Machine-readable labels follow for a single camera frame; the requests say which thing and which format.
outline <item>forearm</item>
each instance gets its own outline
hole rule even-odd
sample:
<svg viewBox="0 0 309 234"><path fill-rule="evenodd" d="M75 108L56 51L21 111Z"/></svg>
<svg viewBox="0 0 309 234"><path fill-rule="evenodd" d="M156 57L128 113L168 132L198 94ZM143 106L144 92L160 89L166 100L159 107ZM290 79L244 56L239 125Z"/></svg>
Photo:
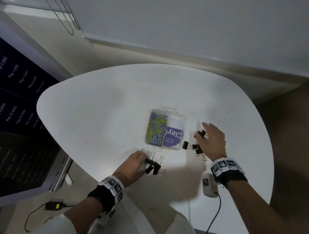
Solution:
<svg viewBox="0 0 309 234"><path fill-rule="evenodd" d="M64 215L73 223L76 233L83 234L102 213L102 204L95 198L88 197L68 210Z"/></svg>
<svg viewBox="0 0 309 234"><path fill-rule="evenodd" d="M229 181L229 192L250 234L295 233L246 181Z"/></svg>

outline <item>purple label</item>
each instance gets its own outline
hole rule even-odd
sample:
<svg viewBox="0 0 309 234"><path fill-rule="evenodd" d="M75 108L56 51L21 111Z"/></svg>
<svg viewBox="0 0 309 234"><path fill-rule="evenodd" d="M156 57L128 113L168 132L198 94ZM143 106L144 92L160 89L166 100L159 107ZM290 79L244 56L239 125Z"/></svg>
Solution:
<svg viewBox="0 0 309 234"><path fill-rule="evenodd" d="M171 147L179 144L183 133L184 133L183 130L173 127L167 127L163 145Z"/></svg>

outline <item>white sleeve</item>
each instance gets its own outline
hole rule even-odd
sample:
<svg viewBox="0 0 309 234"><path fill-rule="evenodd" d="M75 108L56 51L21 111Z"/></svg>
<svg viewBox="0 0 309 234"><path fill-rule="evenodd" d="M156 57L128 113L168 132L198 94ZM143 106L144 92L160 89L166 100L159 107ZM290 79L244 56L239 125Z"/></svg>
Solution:
<svg viewBox="0 0 309 234"><path fill-rule="evenodd" d="M32 234L76 234L73 223L63 214L31 232Z"/></svg>

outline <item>right hand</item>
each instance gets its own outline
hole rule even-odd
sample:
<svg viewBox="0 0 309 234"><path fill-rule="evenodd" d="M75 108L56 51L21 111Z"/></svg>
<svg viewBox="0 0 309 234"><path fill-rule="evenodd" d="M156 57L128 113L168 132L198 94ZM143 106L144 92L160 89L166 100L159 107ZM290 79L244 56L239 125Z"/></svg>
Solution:
<svg viewBox="0 0 309 234"><path fill-rule="evenodd" d="M226 156L225 135L213 124L202 123L205 128L208 139L202 138L197 132L194 134L203 153L211 160L215 161Z"/></svg>

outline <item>left hand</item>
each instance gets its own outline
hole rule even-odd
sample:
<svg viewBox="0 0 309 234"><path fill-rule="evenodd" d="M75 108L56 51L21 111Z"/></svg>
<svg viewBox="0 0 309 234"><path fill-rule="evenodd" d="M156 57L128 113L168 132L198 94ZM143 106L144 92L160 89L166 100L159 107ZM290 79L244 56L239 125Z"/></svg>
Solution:
<svg viewBox="0 0 309 234"><path fill-rule="evenodd" d="M113 176L120 180L125 188L129 187L131 184L138 181L145 173L145 171L138 172L138 169L146 158L147 155L139 150L132 153L127 160L117 168Z"/></svg>

